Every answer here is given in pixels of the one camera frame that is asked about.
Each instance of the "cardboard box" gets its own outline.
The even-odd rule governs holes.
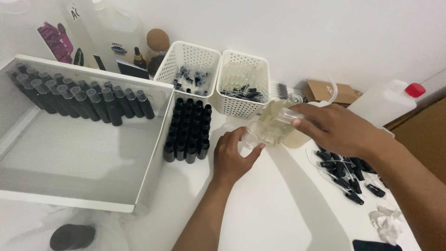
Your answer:
[[[312,101],[329,101],[333,96],[333,85],[327,82],[307,79],[308,86],[303,88],[303,92],[308,99]],[[338,96],[334,100],[335,103],[347,107],[357,100],[361,93],[346,84],[336,84],[338,86]]]

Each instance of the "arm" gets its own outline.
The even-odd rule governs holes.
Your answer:
[[[320,124],[293,119],[297,130],[329,151],[364,159],[381,175],[423,250],[446,250],[446,185],[403,145],[339,105],[290,109]]]
[[[251,169],[265,147],[265,144],[260,144],[250,155],[243,158],[237,151],[237,144],[245,130],[245,127],[240,127],[226,132],[217,142],[212,181],[175,243],[173,251],[217,250],[229,193],[236,181]]]

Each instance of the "cork lid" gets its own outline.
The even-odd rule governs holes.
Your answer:
[[[147,33],[146,40],[152,50],[163,51],[170,46],[169,36],[161,29],[151,29]]]

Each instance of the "right hand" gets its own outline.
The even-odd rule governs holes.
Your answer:
[[[337,104],[317,107],[301,103],[289,109],[320,124],[318,128],[306,119],[295,118],[291,121],[295,129],[311,137],[324,149],[342,156],[365,159],[383,145],[396,142],[388,133]]]

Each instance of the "label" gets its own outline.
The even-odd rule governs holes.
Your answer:
[[[74,22],[76,22],[81,16],[78,14],[78,9],[74,5],[74,3],[69,4],[66,9],[70,12],[70,16]]]
[[[127,53],[127,50],[122,47],[121,44],[118,43],[111,43],[111,50],[115,52],[115,54],[125,56]]]

